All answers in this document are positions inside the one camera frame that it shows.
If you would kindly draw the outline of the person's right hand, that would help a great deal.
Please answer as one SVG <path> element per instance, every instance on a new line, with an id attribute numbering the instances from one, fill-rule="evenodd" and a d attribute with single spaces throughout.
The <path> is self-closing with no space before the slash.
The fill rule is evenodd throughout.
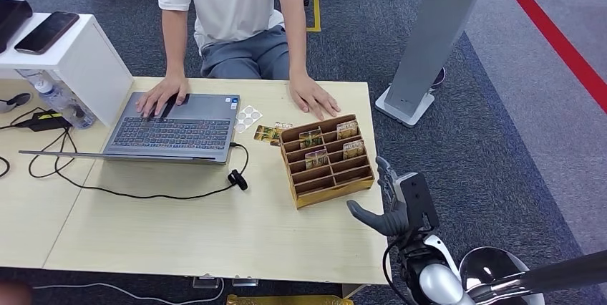
<path id="1" fill-rule="evenodd" d="M 171 97 L 181 105 L 188 93 L 188 80 L 184 74 L 167 74 L 162 81 L 136 101 L 136 110 L 144 117 L 159 115 Z"/>

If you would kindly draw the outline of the person's left hand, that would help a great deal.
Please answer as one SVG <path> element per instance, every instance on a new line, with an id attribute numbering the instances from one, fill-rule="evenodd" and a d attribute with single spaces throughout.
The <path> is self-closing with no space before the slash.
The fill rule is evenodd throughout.
<path id="1" fill-rule="evenodd" d="M 288 88 L 299 109 L 319 120 L 324 119 L 325 112 L 335 117 L 341 111 L 337 101 L 305 72 L 291 74 Z"/>

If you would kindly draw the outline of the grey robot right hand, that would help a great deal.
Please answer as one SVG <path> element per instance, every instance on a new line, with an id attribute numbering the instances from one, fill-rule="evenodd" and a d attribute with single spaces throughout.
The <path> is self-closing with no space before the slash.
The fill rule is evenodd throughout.
<path id="1" fill-rule="evenodd" d="M 355 200 L 348 200 L 346 206 L 355 219 L 383 236 L 402 235 L 409 227 L 407 204 L 400 185 L 404 178 L 398 176 L 391 164 L 383 157 L 377 156 L 376 163 L 379 173 L 378 184 L 383 194 L 391 201 L 391 208 L 378 215 L 362 208 Z"/>

